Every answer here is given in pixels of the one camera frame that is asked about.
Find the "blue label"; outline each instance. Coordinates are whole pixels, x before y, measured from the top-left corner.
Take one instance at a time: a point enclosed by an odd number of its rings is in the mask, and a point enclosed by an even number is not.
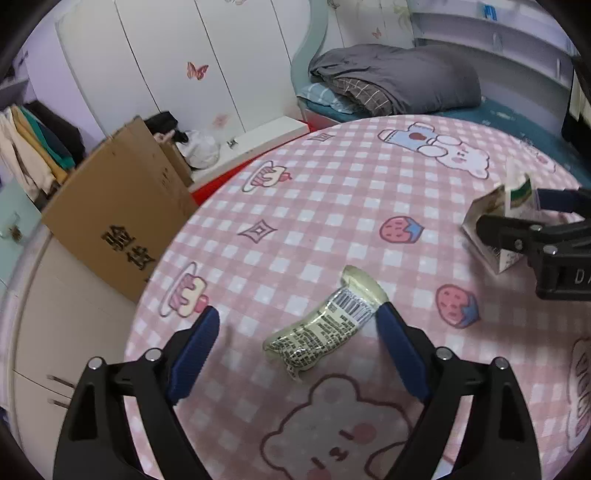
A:
[[[493,20],[496,22],[496,8],[492,5],[485,5],[484,6],[484,17],[487,20]]]

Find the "gray blanket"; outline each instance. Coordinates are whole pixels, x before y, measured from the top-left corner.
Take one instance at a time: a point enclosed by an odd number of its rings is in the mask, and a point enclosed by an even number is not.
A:
[[[312,60],[310,73],[329,85],[339,78],[373,83],[392,102],[395,115],[480,105],[476,70],[442,45],[409,50],[380,44],[335,48]]]

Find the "barcode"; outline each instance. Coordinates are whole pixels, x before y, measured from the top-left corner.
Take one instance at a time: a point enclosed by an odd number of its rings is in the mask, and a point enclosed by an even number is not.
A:
[[[362,299],[350,290],[341,290],[332,302],[339,306],[356,323],[363,324],[374,314],[374,311]]]

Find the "blue gripper pad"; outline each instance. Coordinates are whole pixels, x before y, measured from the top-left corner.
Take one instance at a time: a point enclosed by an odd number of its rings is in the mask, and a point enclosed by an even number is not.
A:
[[[396,365],[404,387],[413,397],[425,402],[431,393],[427,385],[427,368],[396,320],[395,313],[387,305],[382,305],[378,309],[376,327]]]
[[[219,331],[219,313],[212,308],[202,319],[201,324],[187,342],[187,346],[170,369],[166,396],[172,405],[176,405],[181,398],[187,398],[191,393]]]

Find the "plaid pillow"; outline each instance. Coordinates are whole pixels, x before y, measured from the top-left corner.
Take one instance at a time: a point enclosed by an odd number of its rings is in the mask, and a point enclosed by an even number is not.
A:
[[[371,112],[372,116],[392,115],[392,102],[373,83],[340,77],[330,79],[329,85],[337,95],[355,99],[354,101]]]
[[[318,105],[329,106],[340,113],[356,113],[362,110],[358,104],[343,95],[334,93],[324,83],[312,83],[300,90],[297,96]]]

